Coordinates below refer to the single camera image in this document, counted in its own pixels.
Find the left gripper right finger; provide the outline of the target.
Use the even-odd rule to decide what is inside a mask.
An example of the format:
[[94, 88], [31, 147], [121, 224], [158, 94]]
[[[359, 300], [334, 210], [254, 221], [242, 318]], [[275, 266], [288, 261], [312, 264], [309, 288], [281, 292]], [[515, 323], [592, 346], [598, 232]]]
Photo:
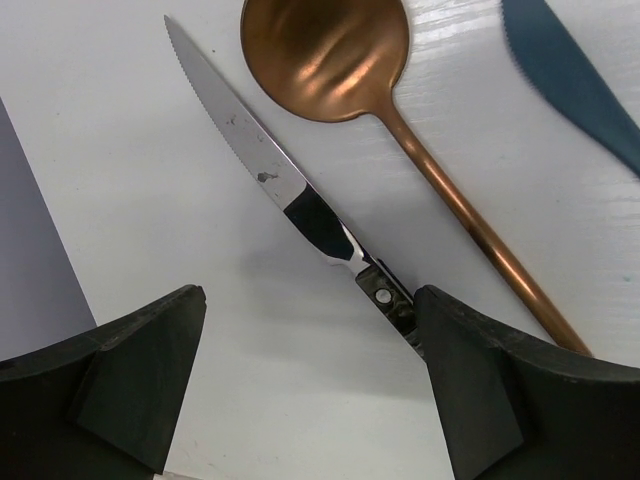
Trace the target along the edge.
[[415, 308], [455, 478], [638, 478], [638, 368], [554, 346], [434, 286]]

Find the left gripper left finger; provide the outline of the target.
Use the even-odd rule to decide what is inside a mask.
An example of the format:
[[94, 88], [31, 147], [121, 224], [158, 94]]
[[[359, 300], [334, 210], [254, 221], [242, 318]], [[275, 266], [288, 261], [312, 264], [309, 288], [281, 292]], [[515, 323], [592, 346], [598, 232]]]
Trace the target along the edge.
[[1, 364], [4, 479], [151, 479], [167, 462], [206, 315], [186, 285]]

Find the steel knife dark handle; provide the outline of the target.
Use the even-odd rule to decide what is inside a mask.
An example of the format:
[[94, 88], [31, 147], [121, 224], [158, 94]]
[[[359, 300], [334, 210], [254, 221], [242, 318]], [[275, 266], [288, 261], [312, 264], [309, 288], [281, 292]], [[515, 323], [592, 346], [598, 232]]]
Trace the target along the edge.
[[349, 270], [368, 299], [423, 356], [409, 291], [366, 250], [185, 29], [169, 16], [164, 24], [193, 91], [252, 178], [330, 265]]

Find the copper spoon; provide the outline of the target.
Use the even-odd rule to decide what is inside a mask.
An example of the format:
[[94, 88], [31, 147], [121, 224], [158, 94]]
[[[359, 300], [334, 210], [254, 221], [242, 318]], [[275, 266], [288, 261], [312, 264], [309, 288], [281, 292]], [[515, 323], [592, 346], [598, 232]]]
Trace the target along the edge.
[[410, 52], [402, 2], [251, 0], [243, 6], [240, 34], [251, 74], [282, 108], [327, 123], [378, 118], [556, 344], [591, 353], [396, 106], [394, 87]]

